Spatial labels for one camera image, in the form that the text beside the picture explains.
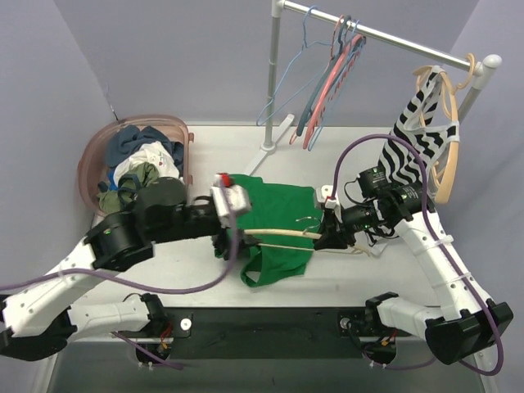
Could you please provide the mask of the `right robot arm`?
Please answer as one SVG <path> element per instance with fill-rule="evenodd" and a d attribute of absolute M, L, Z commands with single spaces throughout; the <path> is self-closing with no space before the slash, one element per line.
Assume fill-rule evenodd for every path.
<path fill-rule="evenodd" d="M 356 245 L 356 233 L 390 229 L 411 251 L 437 299 L 434 307 L 417 305 L 394 292 L 365 303 L 363 323 L 374 334 L 398 330 L 423 339 L 443 364 L 459 362 L 491 347 L 500 338 L 513 312 L 495 303 L 476 282 L 453 247 L 453 238 L 440 227 L 431 201 L 424 201 L 420 182 L 403 185 L 386 180 L 374 167 L 359 174 L 365 200 L 344 208 L 331 185 L 315 190 L 322 212 L 316 251 L 344 250 Z"/>

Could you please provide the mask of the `green tank top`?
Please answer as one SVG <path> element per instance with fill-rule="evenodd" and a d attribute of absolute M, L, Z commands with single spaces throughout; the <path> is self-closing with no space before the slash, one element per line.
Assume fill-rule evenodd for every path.
<path fill-rule="evenodd" d="M 235 183 L 244 187 L 252 210 L 237 218 L 242 230 L 278 229 L 299 233 L 306 230 L 322 212 L 314 205 L 314 188 L 266 183 L 261 177 L 234 174 Z M 241 280 L 248 287 L 263 287 L 285 278 L 300 276 L 312 257 L 313 242 L 305 237 L 278 234 L 256 236 L 262 246 L 250 246 L 241 253 Z"/>

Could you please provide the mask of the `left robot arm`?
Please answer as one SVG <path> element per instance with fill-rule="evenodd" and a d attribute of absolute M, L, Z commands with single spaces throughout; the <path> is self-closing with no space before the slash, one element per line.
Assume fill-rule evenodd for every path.
<path fill-rule="evenodd" d="M 206 291 L 199 287 L 149 287 L 118 276 L 149 260 L 156 244 L 212 237 L 225 259 L 235 261 L 242 242 L 237 219 L 251 210 L 247 190 L 216 174 L 195 204 L 176 178 L 158 178 L 121 211 L 91 228 L 71 253 L 41 278 L 1 289 L 1 354 L 24 361 L 46 359 L 69 343 L 109 332 L 159 336 L 169 318 L 159 296 Z"/>

